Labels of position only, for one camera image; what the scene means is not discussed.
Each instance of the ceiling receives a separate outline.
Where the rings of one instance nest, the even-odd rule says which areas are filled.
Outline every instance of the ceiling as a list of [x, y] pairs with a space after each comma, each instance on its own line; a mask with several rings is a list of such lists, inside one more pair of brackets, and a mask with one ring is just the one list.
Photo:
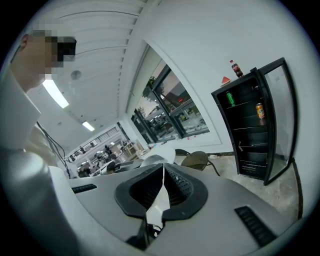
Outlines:
[[[41, 112], [39, 122], [65, 149], [78, 147], [119, 118], [126, 50], [147, 0], [54, 0], [41, 17], [66, 24], [77, 40], [72, 68], [54, 78], [69, 106], [62, 109], [41, 85], [28, 95]], [[72, 80], [71, 72], [81, 77]], [[84, 128], [88, 121], [95, 130]]]

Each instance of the cola bottle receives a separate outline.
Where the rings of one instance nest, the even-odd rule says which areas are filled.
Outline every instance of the cola bottle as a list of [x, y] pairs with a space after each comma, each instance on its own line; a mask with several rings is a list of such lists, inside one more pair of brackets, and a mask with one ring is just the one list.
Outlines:
[[244, 74], [242, 73], [242, 71], [241, 71], [240, 67], [238, 66], [238, 64], [234, 63], [233, 60], [230, 60], [230, 63], [232, 64], [231, 67], [232, 67], [233, 71], [235, 72], [236, 76], [238, 78], [242, 77]]

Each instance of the mini fridge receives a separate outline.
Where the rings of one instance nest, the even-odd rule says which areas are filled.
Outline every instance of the mini fridge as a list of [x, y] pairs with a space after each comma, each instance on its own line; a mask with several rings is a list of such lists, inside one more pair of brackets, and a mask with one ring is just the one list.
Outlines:
[[[268, 185], [292, 163], [297, 100], [284, 58], [212, 93], [229, 132], [237, 173]], [[263, 111], [257, 113], [257, 105]]]

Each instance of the chair leg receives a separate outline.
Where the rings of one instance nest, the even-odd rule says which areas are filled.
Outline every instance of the chair leg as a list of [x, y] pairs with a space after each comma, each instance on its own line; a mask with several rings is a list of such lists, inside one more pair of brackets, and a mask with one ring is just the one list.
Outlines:
[[215, 165], [209, 160], [208, 160], [208, 163], [213, 166], [216, 175], [218, 175], [220, 177], [220, 174], [218, 173], [217, 168], [215, 167]]

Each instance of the glass door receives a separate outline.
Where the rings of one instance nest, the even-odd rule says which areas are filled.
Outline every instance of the glass door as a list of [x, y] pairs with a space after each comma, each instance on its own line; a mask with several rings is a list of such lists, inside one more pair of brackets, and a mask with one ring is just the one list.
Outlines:
[[297, 137], [297, 106], [292, 78], [284, 58], [260, 68], [259, 72], [270, 94], [275, 119], [273, 165], [264, 180], [267, 185], [291, 164]]

